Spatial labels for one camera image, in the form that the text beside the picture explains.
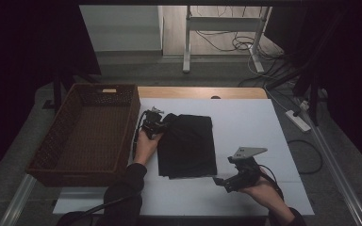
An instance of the white tabletop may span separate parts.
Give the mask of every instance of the white tabletop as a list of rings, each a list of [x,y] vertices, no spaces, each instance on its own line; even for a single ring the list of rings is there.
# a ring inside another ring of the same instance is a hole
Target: white tabletop
[[[202,100],[141,98],[140,113],[152,106],[165,114],[209,116],[218,176],[224,179],[237,174],[230,164],[238,147],[262,147],[268,150],[255,156],[258,164],[269,167],[284,192],[286,204],[302,215],[314,215],[299,173],[293,162],[272,101],[263,100]],[[268,210],[248,195],[227,193],[215,186],[212,178],[175,179],[158,175],[157,156],[147,165],[142,191],[142,216],[267,216]],[[103,202],[104,187],[63,187],[55,214],[90,209]]]

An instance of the white wall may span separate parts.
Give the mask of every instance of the white wall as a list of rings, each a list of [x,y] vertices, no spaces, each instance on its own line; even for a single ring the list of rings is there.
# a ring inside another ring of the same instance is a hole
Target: white wall
[[[95,52],[162,49],[162,6],[80,6]]]

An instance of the floor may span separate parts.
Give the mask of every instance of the floor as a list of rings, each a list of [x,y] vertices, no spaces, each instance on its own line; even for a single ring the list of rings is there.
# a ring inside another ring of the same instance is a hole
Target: floor
[[[195,10],[199,10],[201,14],[206,12],[201,7],[195,8]],[[224,8],[219,8],[220,14],[223,11]],[[215,52],[209,44],[205,43],[205,40],[201,40],[197,44],[202,48],[206,46],[205,50],[201,52],[199,47],[192,46],[192,53],[196,57],[192,59],[191,72],[184,74],[182,73],[182,58],[177,57],[182,55],[183,52],[181,40],[184,31],[182,28],[177,30],[180,30],[180,34],[175,36],[179,37],[180,40],[170,40],[171,35],[165,35],[167,37],[165,41],[173,45],[173,50],[166,48],[165,57],[116,56],[112,53],[97,53],[103,75],[96,76],[96,79],[101,83],[136,83],[139,86],[262,87],[264,83],[271,82],[274,78],[259,77],[252,79],[256,77],[256,74],[254,70],[250,69],[253,66],[247,62],[248,57],[246,56],[205,56],[212,55],[210,52]],[[222,48],[232,48],[232,45],[227,45],[228,41],[226,39],[222,42],[224,42]],[[272,53],[275,55],[279,53],[278,48],[271,43],[268,46],[268,52],[273,51]],[[282,60],[274,62],[274,60],[265,58],[262,59],[262,62],[263,67],[266,70],[272,68],[272,72],[281,68],[284,63]],[[277,74],[289,70],[293,70],[293,68],[283,67]],[[293,87],[293,82],[290,81],[290,83],[271,91],[278,120],[287,141],[305,140],[318,148],[313,133],[303,134],[285,117],[284,107],[287,109],[296,109],[297,107],[290,90]],[[52,100],[52,94],[51,84],[37,91],[35,106],[28,120],[0,163],[0,220],[8,209],[13,195],[25,175],[25,167],[29,159],[54,118],[52,109],[42,109],[46,100]],[[326,92],[322,91],[320,94],[326,99]],[[326,103],[319,103],[318,117],[319,129],[326,138],[332,155],[337,159],[344,176],[362,204],[362,155],[330,118]],[[320,165],[319,156],[310,145],[302,141],[295,141],[289,144],[289,148],[299,171],[315,170]],[[301,175],[307,196],[315,212],[315,216],[305,217],[307,225],[360,225],[352,217],[341,188],[335,183],[335,178],[330,171],[332,167],[324,163],[320,171]],[[51,213],[59,192],[59,188],[44,187],[37,182],[16,225],[56,225],[59,216],[54,216]]]
[[[193,17],[251,17],[257,18],[261,14],[260,7],[198,7],[191,6],[190,12]],[[185,46],[185,26],[187,7],[163,6],[164,37],[163,55],[165,57],[182,56]],[[241,45],[235,50],[234,43],[251,42],[255,32],[213,32],[201,31],[201,36],[196,31],[190,31],[190,52],[195,56],[217,56],[217,55],[249,55],[246,45]],[[268,54],[279,54],[281,49],[274,45],[266,37],[260,39],[260,46]]]

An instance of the brown woven basket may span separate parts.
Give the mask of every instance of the brown woven basket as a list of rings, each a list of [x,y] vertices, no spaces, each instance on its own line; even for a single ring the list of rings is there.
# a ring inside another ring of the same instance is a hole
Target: brown woven basket
[[[136,85],[74,84],[25,171],[45,186],[110,186],[125,172],[139,112]]]

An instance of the power strip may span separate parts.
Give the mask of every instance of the power strip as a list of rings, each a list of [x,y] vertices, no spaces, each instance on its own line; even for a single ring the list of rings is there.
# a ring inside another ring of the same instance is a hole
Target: power strip
[[[307,133],[311,130],[310,126],[308,126],[308,124],[306,124],[300,116],[293,116],[292,110],[287,111],[285,114],[296,126],[299,127],[299,129],[302,130],[302,132]]]

